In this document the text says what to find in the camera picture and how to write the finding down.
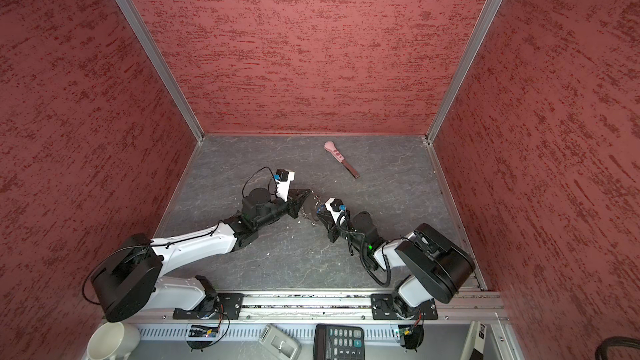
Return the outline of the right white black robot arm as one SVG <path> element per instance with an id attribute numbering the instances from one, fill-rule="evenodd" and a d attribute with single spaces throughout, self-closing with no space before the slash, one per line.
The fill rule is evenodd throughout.
<path id="1" fill-rule="evenodd" d="M 347 241 L 351 255 L 358 256 L 364 270 L 380 287 L 391 286 L 393 269 L 409 271 L 390 294 L 373 300 L 396 318 L 417 319 L 426 305 L 435 301 L 450 303 L 475 272 L 471 257 L 426 223 L 405 237 L 388 241 L 379 235 L 367 212 L 351 217 L 343 205 L 337 211 L 323 205 L 314 212 L 313 219 L 325 226 L 331 242 L 339 238 Z"/>

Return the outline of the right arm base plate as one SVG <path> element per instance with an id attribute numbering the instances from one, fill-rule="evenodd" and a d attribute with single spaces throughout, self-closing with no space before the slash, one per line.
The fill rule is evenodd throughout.
<path id="1" fill-rule="evenodd" d="M 438 310 L 433 299 L 412 307 L 396 294 L 374 293 L 370 298 L 374 320 L 438 320 Z"/>

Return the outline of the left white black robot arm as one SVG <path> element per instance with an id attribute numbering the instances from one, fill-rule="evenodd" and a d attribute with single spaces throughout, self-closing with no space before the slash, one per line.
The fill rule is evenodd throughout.
<path id="1" fill-rule="evenodd" d="M 284 216 L 297 218 L 311 195 L 309 189 L 293 189 L 274 197 L 266 188 L 255 188 L 240 211 L 210 228 L 172 238 L 131 236 L 88 276 L 106 320 L 121 322 L 152 309 L 171 309 L 176 319 L 223 318 L 210 281 L 201 275 L 172 278 L 171 271 L 246 248 L 262 228 Z"/>

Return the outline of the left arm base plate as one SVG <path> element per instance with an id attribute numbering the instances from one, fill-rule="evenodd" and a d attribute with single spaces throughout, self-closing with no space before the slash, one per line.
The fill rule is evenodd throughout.
<path id="1" fill-rule="evenodd" d="M 204 299 L 193 309 L 183 310 L 175 308 L 175 320 L 220 320 L 225 317 L 237 320 L 243 306 L 242 293 L 207 293 Z"/>

